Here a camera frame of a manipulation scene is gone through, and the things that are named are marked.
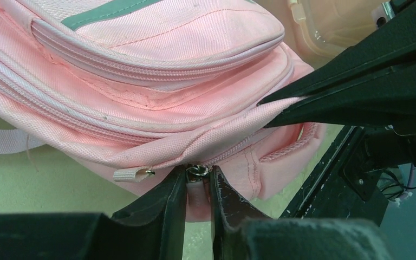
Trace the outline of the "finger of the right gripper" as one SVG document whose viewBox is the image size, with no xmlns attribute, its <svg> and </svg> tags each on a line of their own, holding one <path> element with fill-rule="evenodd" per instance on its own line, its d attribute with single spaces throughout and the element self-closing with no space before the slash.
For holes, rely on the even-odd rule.
<svg viewBox="0 0 416 260">
<path fill-rule="evenodd" d="M 263 98 L 259 105 L 314 95 L 391 66 L 416 63 L 416 1 L 323 67 Z"/>
<path fill-rule="evenodd" d="M 392 126 L 398 135 L 416 135 L 416 62 L 382 69 L 303 96 L 266 127 L 304 122 Z"/>
</svg>

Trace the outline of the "pink translucent plastic box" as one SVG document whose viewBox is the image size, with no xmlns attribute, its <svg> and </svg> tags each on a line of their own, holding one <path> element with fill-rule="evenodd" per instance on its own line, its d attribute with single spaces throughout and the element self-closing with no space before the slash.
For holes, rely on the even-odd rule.
<svg viewBox="0 0 416 260">
<path fill-rule="evenodd" d="M 285 43 L 317 69 L 376 30 L 377 0 L 260 0 L 285 27 Z"/>
</svg>

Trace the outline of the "pink student backpack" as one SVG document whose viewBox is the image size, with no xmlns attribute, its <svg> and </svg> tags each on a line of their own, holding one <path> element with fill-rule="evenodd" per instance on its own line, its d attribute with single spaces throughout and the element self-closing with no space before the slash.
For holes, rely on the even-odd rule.
<svg viewBox="0 0 416 260">
<path fill-rule="evenodd" d="M 0 1 L 0 154 L 47 144 L 139 195 L 218 165 L 267 199 L 326 134 L 265 127 L 297 98 L 260 100 L 312 72 L 284 35 L 254 1 Z"/>
</svg>

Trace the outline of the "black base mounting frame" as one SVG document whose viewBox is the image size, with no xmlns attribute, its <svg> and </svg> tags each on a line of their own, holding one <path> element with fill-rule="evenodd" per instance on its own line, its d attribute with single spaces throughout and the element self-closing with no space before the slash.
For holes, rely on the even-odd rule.
<svg viewBox="0 0 416 260">
<path fill-rule="evenodd" d="M 416 166 L 416 136 L 344 127 L 281 214 L 281 218 L 362 218 L 380 225 L 388 199 L 382 174 Z"/>
</svg>

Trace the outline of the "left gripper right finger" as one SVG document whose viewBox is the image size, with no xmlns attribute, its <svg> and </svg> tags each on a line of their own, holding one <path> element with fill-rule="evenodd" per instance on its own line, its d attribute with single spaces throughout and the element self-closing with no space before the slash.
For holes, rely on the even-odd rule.
<svg viewBox="0 0 416 260">
<path fill-rule="evenodd" d="M 387 239 L 362 219 L 273 219 L 210 173 L 213 259 L 393 259 Z"/>
</svg>

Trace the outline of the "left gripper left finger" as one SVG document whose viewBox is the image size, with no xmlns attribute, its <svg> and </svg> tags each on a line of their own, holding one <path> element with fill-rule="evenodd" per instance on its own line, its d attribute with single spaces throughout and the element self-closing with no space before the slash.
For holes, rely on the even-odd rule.
<svg viewBox="0 0 416 260">
<path fill-rule="evenodd" d="M 185 166 L 146 194 L 103 213 L 0 214 L 0 259 L 181 259 Z"/>
</svg>

